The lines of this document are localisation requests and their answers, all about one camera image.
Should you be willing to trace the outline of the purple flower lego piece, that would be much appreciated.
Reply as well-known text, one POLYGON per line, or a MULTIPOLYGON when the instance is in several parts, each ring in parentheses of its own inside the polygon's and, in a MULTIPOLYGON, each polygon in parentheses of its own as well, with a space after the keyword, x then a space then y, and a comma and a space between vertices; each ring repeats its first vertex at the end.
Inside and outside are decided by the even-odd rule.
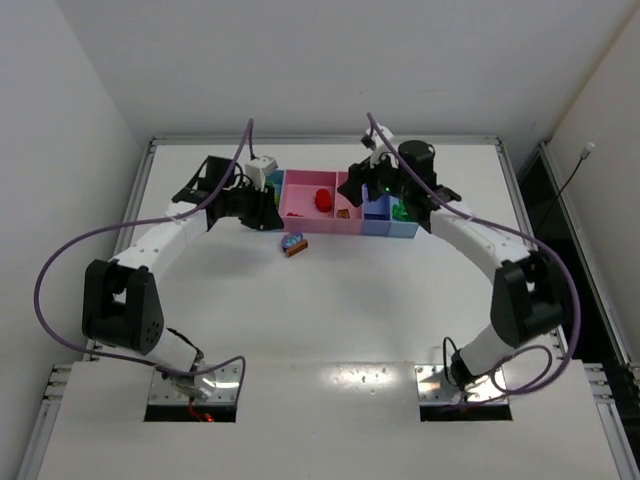
POLYGON ((292 248, 304 239, 304 235, 301 232, 291 232, 286 234, 280 241, 280 247, 282 250, 292 248))

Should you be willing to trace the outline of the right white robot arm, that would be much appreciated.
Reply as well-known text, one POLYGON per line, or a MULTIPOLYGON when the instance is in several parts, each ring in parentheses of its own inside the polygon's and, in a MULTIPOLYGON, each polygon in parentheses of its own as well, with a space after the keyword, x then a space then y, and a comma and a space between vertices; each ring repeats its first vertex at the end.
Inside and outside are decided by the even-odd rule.
POLYGON ((339 193, 353 206, 384 195, 397 199, 410 221, 462 253, 491 282, 489 324, 452 354, 444 369, 451 385, 464 389, 570 319, 572 289, 557 261, 474 217, 459 194, 438 184, 431 144, 409 140, 390 150, 372 134, 361 142, 370 154, 349 166, 339 193))

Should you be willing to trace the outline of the red round lego piece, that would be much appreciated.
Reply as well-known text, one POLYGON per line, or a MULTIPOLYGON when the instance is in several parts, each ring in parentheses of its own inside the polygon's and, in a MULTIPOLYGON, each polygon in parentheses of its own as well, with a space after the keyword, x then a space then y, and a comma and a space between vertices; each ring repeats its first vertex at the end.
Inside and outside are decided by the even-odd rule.
POLYGON ((314 196, 316 209, 321 213, 329 213, 333 209, 333 197, 328 189, 318 189, 314 196))

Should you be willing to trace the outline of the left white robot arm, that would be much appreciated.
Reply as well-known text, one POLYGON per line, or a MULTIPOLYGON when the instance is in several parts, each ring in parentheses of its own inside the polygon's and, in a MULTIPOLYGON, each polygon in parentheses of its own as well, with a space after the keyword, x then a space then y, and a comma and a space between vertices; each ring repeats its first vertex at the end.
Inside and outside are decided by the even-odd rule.
POLYGON ((276 169, 276 160, 268 156, 240 168, 227 158, 207 157, 172 197, 161 223, 112 259, 89 264, 84 336, 161 367, 163 378, 191 398, 212 395, 214 378, 203 371, 202 351, 164 322, 158 284, 186 248, 222 218, 237 218, 256 231, 283 229, 275 188, 267 181, 276 169))

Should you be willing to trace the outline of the purple lego brick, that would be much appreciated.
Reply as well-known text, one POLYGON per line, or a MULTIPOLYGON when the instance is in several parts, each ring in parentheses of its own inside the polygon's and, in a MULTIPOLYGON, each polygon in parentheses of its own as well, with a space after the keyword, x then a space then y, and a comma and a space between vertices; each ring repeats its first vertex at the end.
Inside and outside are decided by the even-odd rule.
POLYGON ((364 219, 365 220, 375 220, 375 221, 389 221, 389 216, 386 215, 386 214, 365 213, 364 214, 364 219))

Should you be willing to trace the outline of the green lego brick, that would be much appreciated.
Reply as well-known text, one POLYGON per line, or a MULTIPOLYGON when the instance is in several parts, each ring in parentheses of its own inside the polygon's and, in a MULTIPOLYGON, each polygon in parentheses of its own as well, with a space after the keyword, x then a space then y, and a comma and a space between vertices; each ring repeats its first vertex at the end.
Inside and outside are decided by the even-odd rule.
POLYGON ((396 222, 408 222, 409 216, 402 202, 394 203, 391 207, 391 217, 396 222))

